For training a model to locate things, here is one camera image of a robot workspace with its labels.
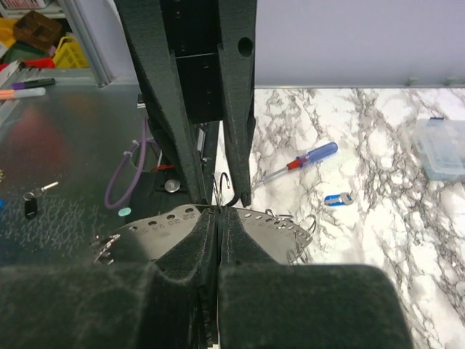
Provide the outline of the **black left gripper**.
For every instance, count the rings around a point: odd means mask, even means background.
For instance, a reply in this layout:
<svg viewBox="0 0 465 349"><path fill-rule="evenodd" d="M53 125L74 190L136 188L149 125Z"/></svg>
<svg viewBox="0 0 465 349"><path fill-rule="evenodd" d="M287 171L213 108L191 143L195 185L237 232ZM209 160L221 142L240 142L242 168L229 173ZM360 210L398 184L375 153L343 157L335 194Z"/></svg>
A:
<svg viewBox="0 0 465 349"><path fill-rule="evenodd" d="M208 193L189 120L220 120L221 72L230 179L235 197L250 205L257 2L117 1L116 7L150 130L197 204Z"/></svg>

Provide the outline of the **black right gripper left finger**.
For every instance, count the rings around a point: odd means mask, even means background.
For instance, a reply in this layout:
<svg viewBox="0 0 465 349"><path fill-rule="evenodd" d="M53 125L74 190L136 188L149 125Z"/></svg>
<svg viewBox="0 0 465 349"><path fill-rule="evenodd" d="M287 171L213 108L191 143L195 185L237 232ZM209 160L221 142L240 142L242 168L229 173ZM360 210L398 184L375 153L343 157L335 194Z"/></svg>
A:
<svg viewBox="0 0 465 349"><path fill-rule="evenodd" d="M216 218L156 261L1 269L3 348L207 348L217 341Z"/></svg>

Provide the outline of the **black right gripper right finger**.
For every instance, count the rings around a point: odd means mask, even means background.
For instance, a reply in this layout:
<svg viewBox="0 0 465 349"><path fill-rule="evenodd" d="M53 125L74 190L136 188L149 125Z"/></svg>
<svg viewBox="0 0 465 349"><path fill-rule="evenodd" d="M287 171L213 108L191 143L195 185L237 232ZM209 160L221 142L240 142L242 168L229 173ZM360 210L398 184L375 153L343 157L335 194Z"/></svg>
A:
<svg viewBox="0 0 465 349"><path fill-rule="evenodd" d="M218 275L222 348L412 348L397 292L361 264L281 265L221 214Z"/></svg>

